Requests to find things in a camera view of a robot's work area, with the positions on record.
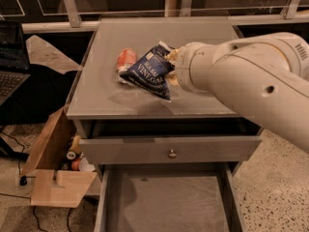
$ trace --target terrazzo floor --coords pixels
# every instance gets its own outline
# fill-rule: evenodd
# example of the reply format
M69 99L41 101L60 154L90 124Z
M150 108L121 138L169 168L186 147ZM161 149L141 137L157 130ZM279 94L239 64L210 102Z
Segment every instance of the terrazzo floor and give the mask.
M25 152L43 125L5 127L3 132L18 138ZM21 147L1 135L16 151ZM233 177L244 231L309 231L309 155L268 130L263 143ZM29 197L35 179L19 185L17 160L0 158L0 192ZM38 227L30 200L0 195L0 231L93 231L97 206L83 200L76 209L37 207Z

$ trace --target laptop screen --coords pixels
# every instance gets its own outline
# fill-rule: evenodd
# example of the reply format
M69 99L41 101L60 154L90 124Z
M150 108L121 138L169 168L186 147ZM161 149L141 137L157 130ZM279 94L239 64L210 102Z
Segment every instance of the laptop screen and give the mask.
M21 24L0 20L0 70L27 72L29 66Z

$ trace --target open drawer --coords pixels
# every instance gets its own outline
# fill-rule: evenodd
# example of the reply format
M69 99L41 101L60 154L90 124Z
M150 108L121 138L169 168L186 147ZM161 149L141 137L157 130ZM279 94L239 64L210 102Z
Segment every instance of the open drawer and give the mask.
M96 232L242 231L223 163L106 166Z
M80 145L92 164L248 160L261 143L242 118L98 121Z

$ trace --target gray tabletop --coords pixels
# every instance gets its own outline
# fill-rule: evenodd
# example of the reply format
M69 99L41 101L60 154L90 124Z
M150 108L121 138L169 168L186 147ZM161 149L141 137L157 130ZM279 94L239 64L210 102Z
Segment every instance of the gray tabletop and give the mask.
M67 115L75 120L235 116L208 93L188 93L170 85L171 101L165 101L121 84L115 68L121 50L126 47L135 49L142 57L159 41L180 47L191 42L220 44L237 37L224 17L104 18Z

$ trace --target drawer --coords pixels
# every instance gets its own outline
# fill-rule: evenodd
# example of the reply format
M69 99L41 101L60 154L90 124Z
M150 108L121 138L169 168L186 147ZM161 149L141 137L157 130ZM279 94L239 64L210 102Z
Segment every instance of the drawer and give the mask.
M227 164L107 166L96 232L242 231Z
M92 164L244 161L260 143L261 137L257 135L80 140Z

